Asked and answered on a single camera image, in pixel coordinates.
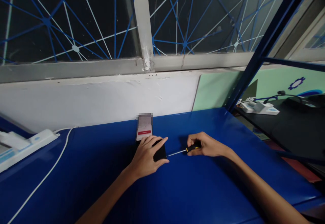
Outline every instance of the hand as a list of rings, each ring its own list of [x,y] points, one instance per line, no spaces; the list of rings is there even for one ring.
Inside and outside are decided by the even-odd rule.
[[[190,147],[196,140],[201,141],[202,147],[199,149],[193,149],[187,153],[188,156],[193,155],[206,155],[206,156],[225,156],[231,149],[220,143],[219,141],[211,138],[205,132],[198,134],[191,134],[187,139],[187,146]]]
[[[152,146],[156,141],[162,139],[155,146]],[[168,138],[149,136],[141,139],[141,142],[136,150],[132,162],[127,169],[132,174],[135,180],[148,176],[156,172],[156,170],[165,163],[169,163],[167,159],[161,159],[157,162],[153,161],[153,156],[160,149]]]

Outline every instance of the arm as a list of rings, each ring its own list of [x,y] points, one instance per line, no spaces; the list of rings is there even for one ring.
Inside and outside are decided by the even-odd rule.
[[[189,135],[187,145],[191,146],[195,140],[200,140],[202,147],[188,152],[188,155],[224,156],[229,159],[244,184],[264,210],[270,223],[309,224],[294,207],[260,178],[231,148],[204,132]]]
[[[100,198],[80,217],[76,224],[100,224],[121,195],[139,178],[150,175],[169,160],[161,159],[153,161],[153,156],[167,141],[162,139],[152,146],[161,137],[149,136],[141,139],[132,162],[121,172],[112,185],[100,196]]]

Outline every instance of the wall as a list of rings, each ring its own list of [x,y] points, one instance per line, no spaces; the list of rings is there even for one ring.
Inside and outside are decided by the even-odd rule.
[[[238,69],[228,73],[202,74],[200,77],[193,110],[222,107],[237,84],[241,74]],[[252,79],[257,80],[254,97],[268,98],[284,90],[286,94],[300,95],[311,90],[324,93],[323,72],[282,65],[264,65]]]
[[[216,70],[0,84],[0,114],[31,132],[192,110],[199,76]]]

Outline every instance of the red surface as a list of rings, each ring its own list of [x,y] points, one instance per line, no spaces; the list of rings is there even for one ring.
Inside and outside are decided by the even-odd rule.
[[[264,141],[271,149],[274,150],[280,150],[284,151],[279,145],[277,145],[272,140],[266,140]],[[304,178],[306,178],[309,182],[318,182],[321,181],[321,179],[316,176],[314,173],[312,173],[307,167],[305,167],[303,164],[301,164],[297,160],[288,159],[282,157],[293,169],[295,169],[300,175],[302,175]]]

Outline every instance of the white wall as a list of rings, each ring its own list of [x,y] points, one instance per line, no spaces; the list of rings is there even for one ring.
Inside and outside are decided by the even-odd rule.
[[[188,112],[200,74],[212,71],[0,84],[0,114],[35,133]]]

